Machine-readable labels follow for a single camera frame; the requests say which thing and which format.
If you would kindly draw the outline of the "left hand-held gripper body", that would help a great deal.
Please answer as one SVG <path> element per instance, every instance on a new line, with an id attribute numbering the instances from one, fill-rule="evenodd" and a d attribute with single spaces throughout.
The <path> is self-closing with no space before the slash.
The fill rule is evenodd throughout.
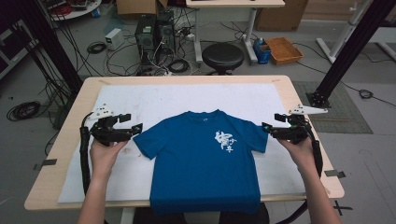
<path id="1" fill-rule="evenodd" d="M 90 129 L 91 135 L 101 144 L 109 146 L 111 142 L 124 142 L 132 137 L 131 129 L 115 129 L 119 123 L 118 115 L 106 104 L 100 105 L 92 111 L 87 121 L 95 121 Z"/>

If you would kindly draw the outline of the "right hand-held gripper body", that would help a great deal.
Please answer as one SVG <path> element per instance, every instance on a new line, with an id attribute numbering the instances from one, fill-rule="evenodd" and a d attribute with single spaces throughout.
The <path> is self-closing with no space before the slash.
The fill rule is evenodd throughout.
<path id="1" fill-rule="evenodd" d="M 312 127 L 305 115 L 325 114 L 327 108 L 317 108 L 307 105 L 297 105 L 289 111 L 286 122 L 289 128 L 273 127 L 271 134 L 276 139 L 290 140 L 293 144 L 298 144 L 305 140 L 306 137 L 314 138 Z"/>

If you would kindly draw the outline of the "blue t-shirt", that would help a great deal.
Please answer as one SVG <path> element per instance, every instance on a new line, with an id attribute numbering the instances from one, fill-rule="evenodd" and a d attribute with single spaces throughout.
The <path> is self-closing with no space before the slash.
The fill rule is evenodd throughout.
<path id="1" fill-rule="evenodd" d="M 157 215 L 256 212 L 261 193 L 253 153 L 265 152 L 267 139 L 260 126 L 220 110 L 160 121 L 134 138 L 155 160 L 150 207 Z"/>

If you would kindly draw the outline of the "person's right hand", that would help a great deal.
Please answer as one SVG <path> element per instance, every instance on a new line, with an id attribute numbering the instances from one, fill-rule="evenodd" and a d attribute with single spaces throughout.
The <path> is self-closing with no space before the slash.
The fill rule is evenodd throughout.
<path id="1" fill-rule="evenodd" d="M 310 138 L 305 138 L 305 140 L 298 144 L 293 144 L 288 140 L 282 139 L 278 139 L 278 142 L 289 152 L 301 175 L 314 175 L 316 173 L 316 165 Z"/>

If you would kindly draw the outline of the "person's left hand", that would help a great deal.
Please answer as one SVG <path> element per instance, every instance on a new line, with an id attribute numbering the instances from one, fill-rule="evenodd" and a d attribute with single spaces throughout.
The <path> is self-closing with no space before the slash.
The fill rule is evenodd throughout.
<path id="1" fill-rule="evenodd" d="M 91 146 L 92 178 L 107 181 L 120 151 L 127 145 L 127 141 L 112 143 L 105 146 L 94 140 Z"/>

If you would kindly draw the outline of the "white table mat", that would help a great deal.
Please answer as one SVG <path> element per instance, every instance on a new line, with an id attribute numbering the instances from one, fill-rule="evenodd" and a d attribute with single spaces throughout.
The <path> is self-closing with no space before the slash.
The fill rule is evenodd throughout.
<path id="1" fill-rule="evenodd" d="M 274 114 L 286 112 L 281 93 L 273 83 L 105 85 L 89 108 L 92 126 L 99 113 L 130 114 L 118 128 L 141 123 L 146 130 L 163 119 L 187 111 L 227 114 L 259 125 L 262 122 L 282 127 Z M 253 154 L 260 191 L 271 201 L 277 197 L 304 195 L 304 184 L 289 153 L 270 137 L 266 152 Z M 129 142 L 117 158 L 110 177 L 106 199 L 109 202 L 149 200 L 154 161 L 143 157 L 134 142 Z"/>

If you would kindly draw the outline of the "blue box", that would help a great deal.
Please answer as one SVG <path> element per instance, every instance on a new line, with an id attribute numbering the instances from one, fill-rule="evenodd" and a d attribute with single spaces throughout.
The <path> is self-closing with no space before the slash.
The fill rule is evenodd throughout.
<path id="1" fill-rule="evenodd" d="M 271 58 L 271 49 L 262 38 L 258 38 L 254 41 L 253 50 L 258 59 L 258 64 L 269 63 L 269 60 Z"/>

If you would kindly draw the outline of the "orange plastic tray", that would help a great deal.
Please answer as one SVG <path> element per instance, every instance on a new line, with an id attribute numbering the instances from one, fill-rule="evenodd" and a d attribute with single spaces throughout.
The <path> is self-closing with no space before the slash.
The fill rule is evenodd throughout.
<path id="1" fill-rule="evenodd" d="M 265 42 L 271 50 L 271 56 L 276 65 L 296 63 L 304 57 L 303 53 L 286 37 L 267 38 Z"/>

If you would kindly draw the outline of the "small white device box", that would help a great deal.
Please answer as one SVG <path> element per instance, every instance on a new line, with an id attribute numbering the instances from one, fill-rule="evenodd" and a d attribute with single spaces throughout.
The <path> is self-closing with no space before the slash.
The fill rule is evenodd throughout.
<path id="1" fill-rule="evenodd" d="M 116 50 L 124 43 L 124 38 L 121 29 L 114 28 L 105 36 L 107 47 L 110 50 Z"/>

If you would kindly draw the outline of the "black computer tower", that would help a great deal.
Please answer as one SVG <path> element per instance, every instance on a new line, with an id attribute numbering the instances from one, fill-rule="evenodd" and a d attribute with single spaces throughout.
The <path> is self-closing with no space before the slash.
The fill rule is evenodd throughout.
<path id="1" fill-rule="evenodd" d="M 156 47 L 155 25 L 156 16 L 154 14 L 142 14 L 138 20 L 134 35 L 142 64 L 153 62 Z"/>
<path id="2" fill-rule="evenodd" d="M 163 54 L 172 54 L 176 48 L 174 12 L 161 11 L 157 17 L 160 50 Z"/>

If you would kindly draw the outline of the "black round stool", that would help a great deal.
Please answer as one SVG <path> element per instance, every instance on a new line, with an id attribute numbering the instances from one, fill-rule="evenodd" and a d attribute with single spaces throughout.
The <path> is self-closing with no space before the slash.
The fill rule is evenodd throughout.
<path id="1" fill-rule="evenodd" d="M 203 62 L 213 69 L 209 75 L 230 75 L 245 60 L 244 52 L 235 45 L 216 43 L 202 52 Z"/>

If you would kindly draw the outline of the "person's dark trousers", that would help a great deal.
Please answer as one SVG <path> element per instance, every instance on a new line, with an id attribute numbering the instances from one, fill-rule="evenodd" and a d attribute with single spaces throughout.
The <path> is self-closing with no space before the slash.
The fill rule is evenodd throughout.
<path id="1" fill-rule="evenodd" d="M 218 224 L 269 224 L 270 218 L 264 203 L 254 214 L 221 212 Z M 150 207 L 138 207 L 133 224 L 189 224 L 183 213 L 157 216 Z"/>

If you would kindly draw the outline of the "round white table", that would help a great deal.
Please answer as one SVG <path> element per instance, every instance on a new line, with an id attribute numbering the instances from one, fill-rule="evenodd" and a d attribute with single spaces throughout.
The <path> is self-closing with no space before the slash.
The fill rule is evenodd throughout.
<path id="1" fill-rule="evenodd" d="M 48 7 L 49 17 L 53 21 L 71 20 L 93 13 L 102 0 L 51 0 L 54 5 Z"/>

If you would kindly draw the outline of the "white-legged desk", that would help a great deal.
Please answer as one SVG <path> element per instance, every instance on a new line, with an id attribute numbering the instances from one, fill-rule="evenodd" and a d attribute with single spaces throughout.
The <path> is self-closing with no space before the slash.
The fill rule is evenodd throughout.
<path id="1" fill-rule="evenodd" d="M 284 0 L 186 0 L 186 6 L 194 10 L 195 61 L 198 64 L 203 62 L 200 22 L 247 21 L 247 31 L 242 35 L 242 42 L 247 50 L 248 61 L 256 63 L 258 59 L 250 38 L 257 11 L 259 8 L 283 7 L 285 5 Z"/>

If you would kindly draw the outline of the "black metal frame post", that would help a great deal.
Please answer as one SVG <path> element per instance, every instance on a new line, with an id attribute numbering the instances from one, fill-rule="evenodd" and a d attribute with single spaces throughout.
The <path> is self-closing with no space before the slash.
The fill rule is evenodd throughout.
<path id="1" fill-rule="evenodd" d="M 396 0 L 372 0 L 326 76 L 312 93 L 307 94 L 309 104 L 318 108 L 326 107 L 335 87 L 394 7 Z"/>
<path id="2" fill-rule="evenodd" d="M 16 7 L 29 31 L 41 43 L 66 82 L 71 95 L 77 96 L 83 81 L 78 76 L 77 70 L 74 68 L 58 37 L 50 27 L 41 6 L 36 0 L 9 0 L 9 3 L 12 3 Z"/>

